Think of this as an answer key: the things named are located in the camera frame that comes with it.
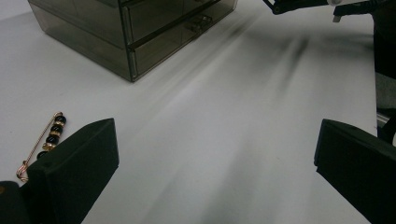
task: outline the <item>transparent storage box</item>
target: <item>transparent storage box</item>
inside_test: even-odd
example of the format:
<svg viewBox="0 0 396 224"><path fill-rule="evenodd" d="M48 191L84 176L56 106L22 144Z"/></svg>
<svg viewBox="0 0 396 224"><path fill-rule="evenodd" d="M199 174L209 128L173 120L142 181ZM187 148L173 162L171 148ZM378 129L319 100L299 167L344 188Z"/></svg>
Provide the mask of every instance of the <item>transparent storage box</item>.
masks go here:
<svg viewBox="0 0 396 224"><path fill-rule="evenodd" d="M237 0L28 0L42 30L132 82L235 9Z"/></svg>

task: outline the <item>gold bead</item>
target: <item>gold bead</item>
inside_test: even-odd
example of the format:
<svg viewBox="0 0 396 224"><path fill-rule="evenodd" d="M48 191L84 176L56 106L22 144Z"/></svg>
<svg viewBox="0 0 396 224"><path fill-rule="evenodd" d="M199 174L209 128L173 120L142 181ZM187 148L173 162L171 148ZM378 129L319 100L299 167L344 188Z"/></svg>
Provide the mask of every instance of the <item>gold bead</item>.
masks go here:
<svg viewBox="0 0 396 224"><path fill-rule="evenodd" d="M56 147L56 145L55 145L55 144L52 144L52 143L44 143L44 145L43 145L43 149L44 149L45 151L51 151L51 150L53 150L55 147Z"/></svg>
<svg viewBox="0 0 396 224"><path fill-rule="evenodd" d="M58 137L61 137L61 134L55 131L49 132L49 135L56 135Z"/></svg>
<svg viewBox="0 0 396 224"><path fill-rule="evenodd" d="M57 124L57 125L60 125L60 126L62 126L62 127L64 127L64 123L63 122L60 122L60 121L55 121L55 122L53 122L53 124Z"/></svg>

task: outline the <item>safety pin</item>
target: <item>safety pin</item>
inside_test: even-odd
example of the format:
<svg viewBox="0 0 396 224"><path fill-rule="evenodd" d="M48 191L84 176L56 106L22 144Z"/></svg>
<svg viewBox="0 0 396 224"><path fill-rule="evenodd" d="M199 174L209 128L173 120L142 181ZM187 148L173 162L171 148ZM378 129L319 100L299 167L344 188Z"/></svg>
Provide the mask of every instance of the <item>safety pin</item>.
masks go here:
<svg viewBox="0 0 396 224"><path fill-rule="evenodd" d="M44 134L46 133L47 129L50 127L51 123L55 120L56 117L62 116L63 113L62 112L56 112L52 118L50 119L49 123L47 124L46 128L44 129L43 133L40 134L40 137L38 137L37 142L35 142L35 146L33 147L32 151L30 152L28 158L26 159L26 161L22 162L22 166L17 170L17 178L19 180L21 180L22 182L27 182L29 180L29 178L26 176L22 176L28 166L29 166L29 160L32 158L33 154L35 153L35 149L37 148L38 144L40 143L41 139L43 138Z"/></svg>

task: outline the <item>beaded pin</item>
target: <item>beaded pin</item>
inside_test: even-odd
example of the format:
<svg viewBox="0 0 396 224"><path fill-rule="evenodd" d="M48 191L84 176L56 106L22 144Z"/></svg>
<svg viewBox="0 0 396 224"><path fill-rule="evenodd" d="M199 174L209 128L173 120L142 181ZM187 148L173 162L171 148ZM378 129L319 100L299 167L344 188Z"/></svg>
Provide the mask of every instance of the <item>beaded pin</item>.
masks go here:
<svg viewBox="0 0 396 224"><path fill-rule="evenodd" d="M30 152L28 158L26 159L26 161L22 162L22 166L17 171L17 178L22 182L27 182L29 180L27 176L22 176L22 175L23 173L26 172L29 166L29 160L32 158L35 149L37 148L38 144L40 143L41 139L43 138L44 134L46 133L47 129L50 127L52 122L53 124L52 127L50 128L49 136L46 138L46 143L44 143L42 147L44 151L37 154L37 159L44 156L47 152L53 150L56 147L56 145L59 143L59 138L64 130L64 125L66 124L66 118L64 117L64 114L62 112L56 112L52 116L46 128L44 129L43 133L41 133L40 136L38 137L38 140L35 143L35 146Z"/></svg>

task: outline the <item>white table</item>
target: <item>white table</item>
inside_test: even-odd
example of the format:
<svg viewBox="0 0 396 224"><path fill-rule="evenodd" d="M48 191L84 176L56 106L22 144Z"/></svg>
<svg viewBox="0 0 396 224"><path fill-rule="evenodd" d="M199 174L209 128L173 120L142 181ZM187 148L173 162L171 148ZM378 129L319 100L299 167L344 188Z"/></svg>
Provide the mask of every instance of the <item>white table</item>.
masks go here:
<svg viewBox="0 0 396 224"><path fill-rule="evenodd" d="M373 22L236 11L135 84L0 3L0 179L61 110L61 139L115 118L120 168L84 223L368 223L313 163L322 119L376 133Z"/></svg>

